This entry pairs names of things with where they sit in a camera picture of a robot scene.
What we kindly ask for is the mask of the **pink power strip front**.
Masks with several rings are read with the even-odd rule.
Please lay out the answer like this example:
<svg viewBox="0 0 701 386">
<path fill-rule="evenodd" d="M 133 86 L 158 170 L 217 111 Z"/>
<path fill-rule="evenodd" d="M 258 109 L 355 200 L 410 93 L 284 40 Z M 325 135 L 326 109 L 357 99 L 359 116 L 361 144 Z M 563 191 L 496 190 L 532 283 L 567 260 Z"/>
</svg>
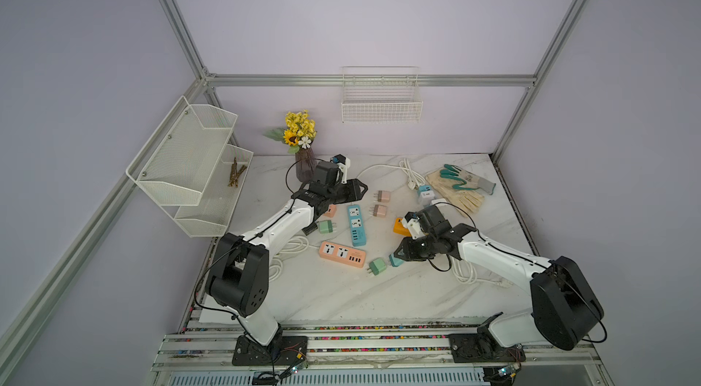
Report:
<svg viewBox="0 0 701 386">
<path fill-rule="evenodd" d="M 350 267 L 363 268 L 366 253 L 361 249 L 347 245 L 323 242 L 319 246 L 319 257 L 335 263 L 349 265 Z"/>
</svg>

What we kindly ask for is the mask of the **orange power strip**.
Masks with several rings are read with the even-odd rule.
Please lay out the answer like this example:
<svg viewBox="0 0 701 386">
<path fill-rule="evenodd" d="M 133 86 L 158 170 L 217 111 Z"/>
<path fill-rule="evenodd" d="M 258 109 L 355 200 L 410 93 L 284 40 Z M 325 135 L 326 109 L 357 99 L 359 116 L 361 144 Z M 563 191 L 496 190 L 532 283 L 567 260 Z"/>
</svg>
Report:
<svg viewBox="0 0 701 386">
<path fill-rule="evenodd" d="M 392 231 L 395 234 L 399 234 L 399 236 L 412 236 L 411 232 L 403 225 L 404 221 L 405 220 L 403 219 L 403 217 L 396 218 L 394 221 L 394 226 L 392 227 Z"/>
</svg>

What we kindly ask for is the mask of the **teal charger plug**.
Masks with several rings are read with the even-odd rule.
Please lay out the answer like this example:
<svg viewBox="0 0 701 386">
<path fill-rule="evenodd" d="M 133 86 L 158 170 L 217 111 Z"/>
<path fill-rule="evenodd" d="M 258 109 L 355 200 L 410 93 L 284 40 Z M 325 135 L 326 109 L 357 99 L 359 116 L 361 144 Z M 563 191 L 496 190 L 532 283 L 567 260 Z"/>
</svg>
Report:
<svg viewBox="0 0 701 386">
<path fill-rule="evenodd" d="M 390 254 L 390 256 L 388 256 L 388 260 L 392 267 L 399 267 L 404 263 L 403 259 L 396 257 L 394 254 Z"/>
</svg>

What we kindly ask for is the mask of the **pink usb charger plug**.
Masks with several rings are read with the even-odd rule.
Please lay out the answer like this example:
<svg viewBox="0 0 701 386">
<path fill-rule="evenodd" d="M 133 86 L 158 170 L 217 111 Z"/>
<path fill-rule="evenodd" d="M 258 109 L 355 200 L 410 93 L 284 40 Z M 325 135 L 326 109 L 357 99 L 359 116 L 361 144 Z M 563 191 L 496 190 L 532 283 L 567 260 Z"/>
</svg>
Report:
<svg viewBox="0 0 701 386">
<path fill-rule="evenodd" d="M 374 197 L 378 203 L 389 203 L 392 198 L 392 194 L 389 191 L 381 190 L 374 194 Z"/>
</svg>

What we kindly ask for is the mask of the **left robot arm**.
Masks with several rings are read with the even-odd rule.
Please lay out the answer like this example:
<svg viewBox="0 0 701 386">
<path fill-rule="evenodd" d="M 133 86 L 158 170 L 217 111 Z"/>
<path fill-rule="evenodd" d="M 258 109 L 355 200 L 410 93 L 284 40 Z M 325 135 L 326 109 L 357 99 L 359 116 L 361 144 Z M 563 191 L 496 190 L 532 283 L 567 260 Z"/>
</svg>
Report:
<svg viewBox="0 0 701 386">
<path fill-rule="evenodd" d="M 282 335 L 281 325 L 264 306 L 271 259 L 331 205 L 363 199 L 368 186 L 348 177 L 350 166 L 351 160 L 341 154 L 319 161 L 312 178 L 277 213 L 244 234 L 228 233 L 219 239 L 215 258 L 206 271 L 204 292 L 258 345 L 275 346 Z"/>
</svg>

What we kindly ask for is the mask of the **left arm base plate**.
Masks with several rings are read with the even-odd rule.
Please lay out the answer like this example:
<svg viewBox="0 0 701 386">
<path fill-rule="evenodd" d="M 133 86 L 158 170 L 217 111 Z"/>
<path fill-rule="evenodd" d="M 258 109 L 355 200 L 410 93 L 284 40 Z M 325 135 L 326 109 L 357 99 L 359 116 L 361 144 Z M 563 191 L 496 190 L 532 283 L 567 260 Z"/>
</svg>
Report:
<svg viewBox="0 0 701 386">
<path fill-rule="evenodd" d="M 232 358 L 237 367 L 287 367 L 306 358 L 309 338 L 281 335 L 263 346 L 248 336 L 239 336 Z"/>
</svg>

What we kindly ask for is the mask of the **green charger plug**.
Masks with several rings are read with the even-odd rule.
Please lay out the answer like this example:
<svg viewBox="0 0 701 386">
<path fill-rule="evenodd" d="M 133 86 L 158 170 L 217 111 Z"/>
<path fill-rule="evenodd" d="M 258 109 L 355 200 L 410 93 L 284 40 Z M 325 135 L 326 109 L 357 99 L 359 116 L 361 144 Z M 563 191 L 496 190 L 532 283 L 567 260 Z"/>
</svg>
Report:
<svg viewBox="0 0 701 386">
<path fill-rule="evenodd" d="M 387 269 L 386 262 L 383 258 L 375 258 L 369 262 L 368 272 L 373 276 L 379 276 Z"/>
<path fill-rule="evenodd" d="M 321 234 L 332 234 L 335 230 L 335 225 L 332 220 L 323 220 L 317 222 L 318 230 Z"/>
</svg>

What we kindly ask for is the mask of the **pink power strip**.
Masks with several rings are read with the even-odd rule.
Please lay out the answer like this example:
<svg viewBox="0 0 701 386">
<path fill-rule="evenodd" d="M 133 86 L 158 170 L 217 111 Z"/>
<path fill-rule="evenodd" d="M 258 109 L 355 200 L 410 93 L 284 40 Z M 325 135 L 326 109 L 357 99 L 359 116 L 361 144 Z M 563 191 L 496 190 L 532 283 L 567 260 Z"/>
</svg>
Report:
<svg viewBox="0 0 701 386">
<path fill-rule="evenodd" d="M 350 267 L 363 268 L 366 253 L 361 249 L 347 245 L 323 242 L 319 246 L 319 257 L 335 263 L 349 265 Z"/>
<path fill-rule="evenodd" d="M 334 215 L 337 212 L 337 206 L 336 205 L 330 205 L 328 210 L 323 214 L 323 216 L 328 217 L 328 218 L 334 218 Z"/>
</svg>

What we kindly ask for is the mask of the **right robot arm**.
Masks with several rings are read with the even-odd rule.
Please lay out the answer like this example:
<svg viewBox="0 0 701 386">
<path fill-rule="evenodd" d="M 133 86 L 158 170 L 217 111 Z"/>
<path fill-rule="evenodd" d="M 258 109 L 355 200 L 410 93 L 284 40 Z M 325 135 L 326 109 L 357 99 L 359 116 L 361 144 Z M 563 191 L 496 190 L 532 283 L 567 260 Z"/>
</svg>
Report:
<svg viewBox="0 0 701 386">
<path fill-rule="evenodd" d="M 547 341 L 571 351 L 582 341 L 594 342 L 589 335 L 604 325 L 604 309 L 575 261 L 533 256 L 484 236 L 473 225 L 451 225 L 440 207 L 441 203 L 430 205 L 401 219 L 410 234 L 394 256 L 431 263 L 444 255 L 479 265 L 529 295 L 527 309 L 509 315 L 499 312 L 478 327 L 484 343 L 507 349 Z"/>
</svg>

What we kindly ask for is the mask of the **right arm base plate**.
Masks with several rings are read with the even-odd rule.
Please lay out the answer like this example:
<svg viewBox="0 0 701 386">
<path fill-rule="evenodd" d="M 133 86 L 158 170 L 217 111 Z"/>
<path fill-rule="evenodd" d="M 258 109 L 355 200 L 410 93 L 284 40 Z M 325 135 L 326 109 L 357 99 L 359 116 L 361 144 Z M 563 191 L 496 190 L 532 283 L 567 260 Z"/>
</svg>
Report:
<svg viewBox="0 0 701 386">
<path fill-rule="evenodd" d="M 450 334 L 449 347 L 455 363 L 525 362 L 522 347 L 502 347 L 486 334 Z"/>
</svg>

